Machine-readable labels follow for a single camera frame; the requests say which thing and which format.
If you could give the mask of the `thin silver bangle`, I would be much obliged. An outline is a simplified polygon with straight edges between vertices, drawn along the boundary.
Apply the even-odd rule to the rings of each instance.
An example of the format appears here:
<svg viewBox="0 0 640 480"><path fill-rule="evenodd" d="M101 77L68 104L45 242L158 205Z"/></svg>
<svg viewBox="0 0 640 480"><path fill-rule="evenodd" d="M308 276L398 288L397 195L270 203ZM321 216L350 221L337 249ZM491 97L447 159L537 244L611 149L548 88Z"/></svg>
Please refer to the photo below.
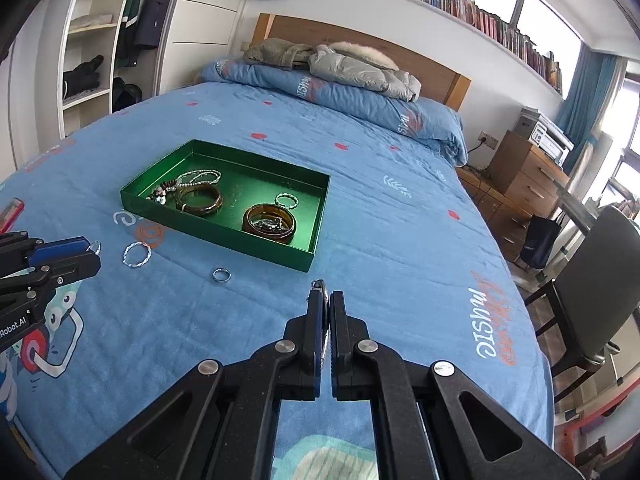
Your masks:
<svg viewBox="0 0 640 480"><path fill-rule="evenodd" d="M326 347L329 344L330 324L329 324L329 305L330 294L323 280L314 280L311 283L311 289L320 292L322 297L322 339L320 347L320 367L326 364Z"/></svg>

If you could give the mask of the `dark tortoiseshell bangle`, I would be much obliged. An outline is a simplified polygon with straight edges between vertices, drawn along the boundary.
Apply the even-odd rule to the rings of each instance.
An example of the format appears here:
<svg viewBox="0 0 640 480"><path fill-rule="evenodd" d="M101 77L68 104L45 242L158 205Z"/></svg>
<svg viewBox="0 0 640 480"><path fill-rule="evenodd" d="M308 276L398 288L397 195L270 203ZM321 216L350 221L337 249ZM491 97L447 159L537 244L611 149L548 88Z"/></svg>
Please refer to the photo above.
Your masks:
<svg viewBox="0 0 640 480"><path fill-rule="evenodd" d="M178 211L194 216L206 217L222 207L224 196L214 184L198 183L180 188L175 195Z"/></svg>

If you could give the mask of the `black bag wardrobe floor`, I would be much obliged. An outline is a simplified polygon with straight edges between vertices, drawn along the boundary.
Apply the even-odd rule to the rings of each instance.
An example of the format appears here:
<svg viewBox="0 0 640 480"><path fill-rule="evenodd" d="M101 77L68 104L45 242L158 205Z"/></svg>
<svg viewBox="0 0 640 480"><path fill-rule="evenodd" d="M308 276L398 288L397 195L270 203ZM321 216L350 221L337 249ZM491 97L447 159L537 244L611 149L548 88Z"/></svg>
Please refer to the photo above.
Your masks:
<svg viewBox="0 0 640 480"><path fill-rule="evenodd" d="M112 112L136 105L143 100L142 90L136 84L124 81L120 77L113 79Z"/></svg>

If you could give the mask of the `amber wide bangle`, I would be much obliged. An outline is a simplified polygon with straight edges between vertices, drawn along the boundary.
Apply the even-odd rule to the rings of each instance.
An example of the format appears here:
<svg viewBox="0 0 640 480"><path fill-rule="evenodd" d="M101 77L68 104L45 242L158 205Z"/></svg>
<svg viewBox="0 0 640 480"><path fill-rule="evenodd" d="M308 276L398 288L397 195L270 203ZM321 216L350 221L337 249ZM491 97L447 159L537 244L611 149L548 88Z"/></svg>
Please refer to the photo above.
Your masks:
<svg viewBox="0 0 640 480"><path fill-rule="evenodd" d="M256 204L243 214L242 230L266 240L288 244L296 228L295 217L275 204Z"/></svg>

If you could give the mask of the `green jewelry tray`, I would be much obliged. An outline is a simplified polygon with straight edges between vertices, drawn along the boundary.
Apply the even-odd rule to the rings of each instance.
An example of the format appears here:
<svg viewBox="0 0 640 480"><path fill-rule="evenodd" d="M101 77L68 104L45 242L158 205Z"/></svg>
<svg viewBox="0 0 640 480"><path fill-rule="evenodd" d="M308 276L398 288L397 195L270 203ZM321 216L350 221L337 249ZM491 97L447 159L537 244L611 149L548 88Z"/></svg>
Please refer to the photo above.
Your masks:
<svg viewBox="0 0 640 480"><path fill-rule="evenodd" d="M180 188L216 185L224 203L206 217L178 211ZM330 177L322 172L220 144L191 140L120 190L125 209L166 228L245 255L307 272L316 251ZM297 228L288 244L244 232L244 212L256 204L287 209Z"/></svg>

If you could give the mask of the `teal curtain right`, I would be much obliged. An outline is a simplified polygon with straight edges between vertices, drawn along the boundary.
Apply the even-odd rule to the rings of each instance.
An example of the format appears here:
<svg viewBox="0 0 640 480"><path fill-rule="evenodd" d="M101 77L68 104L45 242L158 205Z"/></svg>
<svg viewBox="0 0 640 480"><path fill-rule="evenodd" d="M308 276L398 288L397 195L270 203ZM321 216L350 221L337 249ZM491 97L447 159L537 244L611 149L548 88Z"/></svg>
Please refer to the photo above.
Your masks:
<svg viewBox="0 0 640 480"><path fill-rule="evenodd" d="M568 174L591 142L592 130L605 106L619 60L619 56L593 51L586 44L580 48L570 91L555 121L574 145L563 162L563 170Z"/></svg>

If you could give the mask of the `red harmonica case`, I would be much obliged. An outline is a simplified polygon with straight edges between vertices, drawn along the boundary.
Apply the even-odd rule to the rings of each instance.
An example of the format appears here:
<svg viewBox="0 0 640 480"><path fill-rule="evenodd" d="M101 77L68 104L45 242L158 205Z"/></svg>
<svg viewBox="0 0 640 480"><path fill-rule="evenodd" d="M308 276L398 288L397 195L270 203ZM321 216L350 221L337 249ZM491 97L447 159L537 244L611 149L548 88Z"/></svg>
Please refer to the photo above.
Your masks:
<svg viewBox="0 0 640 480"><path fill-rule="evenodd" d="M0 233L4 234L14 226L15 221L24 210L24 202L19 198L12 198L2 209L0 214Z"/></svg>

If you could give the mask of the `white wardrobe shelving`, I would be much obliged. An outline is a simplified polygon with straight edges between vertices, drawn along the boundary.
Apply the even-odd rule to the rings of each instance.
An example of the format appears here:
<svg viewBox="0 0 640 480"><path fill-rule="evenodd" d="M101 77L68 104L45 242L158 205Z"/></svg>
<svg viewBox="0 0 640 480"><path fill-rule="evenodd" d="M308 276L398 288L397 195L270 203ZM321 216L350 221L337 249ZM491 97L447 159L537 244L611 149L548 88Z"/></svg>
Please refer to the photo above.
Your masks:
<svg viewBox="0 0 640 480"><path fill-rule="evenodd" d="M160 45L142 51L134 67L116 67L126 0L49 0L37 63L37 128L54 143L113 113L113 79L157 96L194 81L215 56L226 54L245 0L170 0ZM98 88L63 98L63 73L102 54Z"/></svg>

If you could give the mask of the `folded blue duvet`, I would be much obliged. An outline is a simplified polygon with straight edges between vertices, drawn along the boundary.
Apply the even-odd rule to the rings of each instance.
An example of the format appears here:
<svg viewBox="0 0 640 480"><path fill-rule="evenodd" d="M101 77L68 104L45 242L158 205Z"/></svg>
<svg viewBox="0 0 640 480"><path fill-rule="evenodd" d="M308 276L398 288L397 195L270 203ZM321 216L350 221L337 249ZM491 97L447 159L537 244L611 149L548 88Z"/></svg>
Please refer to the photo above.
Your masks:
<svg viewBox="0 0 640 480"><path fill-rule="evenodd" d="M247 64L237 58L223 58L205 65L198 79L274 90L336 110L408 136L441 154L452 166L463 166L469 159L458 112L423 96L406 102L380 92L326 81L304 70Z"/></svg>

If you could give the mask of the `dark hanging coat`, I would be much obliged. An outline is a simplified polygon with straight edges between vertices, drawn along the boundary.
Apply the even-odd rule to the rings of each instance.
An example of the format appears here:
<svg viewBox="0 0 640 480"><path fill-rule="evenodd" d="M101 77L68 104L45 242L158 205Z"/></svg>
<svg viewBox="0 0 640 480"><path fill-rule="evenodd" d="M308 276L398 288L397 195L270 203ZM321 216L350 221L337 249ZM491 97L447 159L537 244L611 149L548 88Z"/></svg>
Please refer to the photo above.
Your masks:
<svg viewBox="0 0 640 480"><path fill-rule="evenodd" d="M170 0L126 0L117 41L116 67L134 67L142 51L160 45Z"/></svg>

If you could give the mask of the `grey puffer jacket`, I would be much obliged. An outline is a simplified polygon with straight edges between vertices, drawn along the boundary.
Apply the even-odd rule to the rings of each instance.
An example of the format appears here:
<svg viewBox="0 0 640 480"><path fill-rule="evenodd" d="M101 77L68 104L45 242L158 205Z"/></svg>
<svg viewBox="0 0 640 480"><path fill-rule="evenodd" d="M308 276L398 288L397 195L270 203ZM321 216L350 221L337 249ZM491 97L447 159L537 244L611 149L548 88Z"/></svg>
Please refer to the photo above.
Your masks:
<svg viewBox="0 0 640 480"><path fill-rule="evenodd" d="M309 73L325 81L381 93L391 99L414 102L420 98L420 80L401 70L386 54L348 41L320 44L308 60Z"/></svg>

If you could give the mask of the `black folded clothes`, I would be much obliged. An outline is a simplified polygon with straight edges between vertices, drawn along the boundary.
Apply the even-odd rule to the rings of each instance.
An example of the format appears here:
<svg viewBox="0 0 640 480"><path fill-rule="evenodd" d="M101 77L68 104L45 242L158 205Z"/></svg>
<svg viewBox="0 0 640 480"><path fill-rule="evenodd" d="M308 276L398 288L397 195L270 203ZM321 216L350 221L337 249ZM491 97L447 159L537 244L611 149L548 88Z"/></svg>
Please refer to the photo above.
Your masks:
<svg viewBox="0 0 640 480"><path fill-rule="evenodd" d="M94 90L100 85L98 69L104 61L104 56L99 54L88 62L77 65L73 70L63 73L63 98L68 99L76 94Z"/></svg>

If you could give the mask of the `wooden drawer nightstand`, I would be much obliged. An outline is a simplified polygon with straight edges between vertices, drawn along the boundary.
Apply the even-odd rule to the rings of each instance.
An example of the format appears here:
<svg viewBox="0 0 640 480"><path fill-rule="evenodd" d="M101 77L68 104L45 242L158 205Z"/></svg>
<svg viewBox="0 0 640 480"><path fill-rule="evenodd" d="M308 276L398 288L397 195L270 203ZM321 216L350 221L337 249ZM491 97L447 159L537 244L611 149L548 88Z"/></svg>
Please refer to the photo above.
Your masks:
<svg viewBox="0 0 640 480"><path fill-rule="evenodd" d="M568 182L568 175L539 146L511 131L486 169L464 166L457 176L508 261L520 255L530 218L549 217L558 188Z"/></svg>

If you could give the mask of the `dark waste bin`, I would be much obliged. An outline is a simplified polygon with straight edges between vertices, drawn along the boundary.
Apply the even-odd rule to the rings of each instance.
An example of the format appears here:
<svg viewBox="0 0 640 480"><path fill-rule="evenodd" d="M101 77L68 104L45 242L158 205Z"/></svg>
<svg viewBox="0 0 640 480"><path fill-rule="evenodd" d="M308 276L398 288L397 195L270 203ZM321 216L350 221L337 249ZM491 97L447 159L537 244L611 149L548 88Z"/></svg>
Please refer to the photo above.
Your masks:
<svg viewBox="0 0 640 480"><path fill-rule="evenodd" d="M528 222L520 259L533 269L546 266L562 226L551 219L533 216Z"/></svg>

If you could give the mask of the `black chair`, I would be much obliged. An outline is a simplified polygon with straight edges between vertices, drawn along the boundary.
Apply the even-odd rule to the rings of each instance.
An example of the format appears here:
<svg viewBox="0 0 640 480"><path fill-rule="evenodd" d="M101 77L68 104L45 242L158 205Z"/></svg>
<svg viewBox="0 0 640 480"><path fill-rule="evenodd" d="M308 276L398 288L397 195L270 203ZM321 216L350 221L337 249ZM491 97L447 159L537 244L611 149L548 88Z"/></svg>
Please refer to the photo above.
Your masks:
<svg viewBox="0 0 640 480"><path fill-rule="evenodd" d="M556 278L525 299L544 297L552 317L536 329L538 336L556 326L565 352L551 367L558 376L572 367L582 374L562 391L560 402L597 373L605 363L605 349L639 307L639 227L620 210L601 210L582 244Z"/></svg>

